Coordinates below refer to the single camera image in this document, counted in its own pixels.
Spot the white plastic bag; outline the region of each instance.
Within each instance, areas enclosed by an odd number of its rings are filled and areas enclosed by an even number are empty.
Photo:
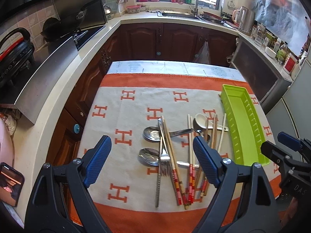
[[[199,53],[195,55],[193,62],[207,65],[211,63],[210,50],[208,48],[207,41],[204,42],[204,45],[200,49]]]

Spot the orange stripe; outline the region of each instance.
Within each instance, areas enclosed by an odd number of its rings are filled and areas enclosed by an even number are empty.
[[[244,81],[176,74],[107,74],[103,78],[100,86],[222,91],[223,84],[244,87],[247,89],[248,93],[253,94],[249,84]]]
[[[278,186],[280,180],[279,175],[270,181],[275,196],[280,194]],[[223,226],[233,221],[238,202],[239,198],[231,201]],[[189,233],[193,231],[206,211],[206,209],[196,209],[183,212],[158,213],[120,209],[99,203],[95,203],[95,205],[110,230],[114,233]],[[72,200],[70,216],[75,223],[81,225]]]

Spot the pink appliance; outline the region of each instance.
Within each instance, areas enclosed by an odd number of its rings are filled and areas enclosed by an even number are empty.
[[[9,131],[2,119],[0,119],[0,163],[13,165],[14,149]]]

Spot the blue gripper pad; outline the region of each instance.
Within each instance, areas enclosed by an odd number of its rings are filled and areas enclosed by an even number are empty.
[[[193,139],[193,150],[208,182],[218,188],[223,179],[221,156],[217,150],[211,149],[201,136]]]
[[[86,166],[86,174],[83,181],[86,188],[96,182],[97,177],[111,151],[111,138],[108,136],[102,136],[102,138],[94,147],[94,150],[95,153]]]
[[[292,149],[295,152],[298,152],[301,150],[300,141],[297,138],[292,137],[291,135],[285,132],[280,132],[277,135],[277,141],[279,141],[281,144],[287,146],[288,148]]]

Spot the white jar with red label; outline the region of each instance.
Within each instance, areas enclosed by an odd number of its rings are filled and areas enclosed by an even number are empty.
[[[293,70],[293,67],[295,66],[295,63],[297,62],[297,59],[295,58],[294,55],[292,55],[291,53],[287,56],[284,65],[283,65],[283,69],[285,70],[285,72],[287,72],[288,74],[291,73],[291,71]]]

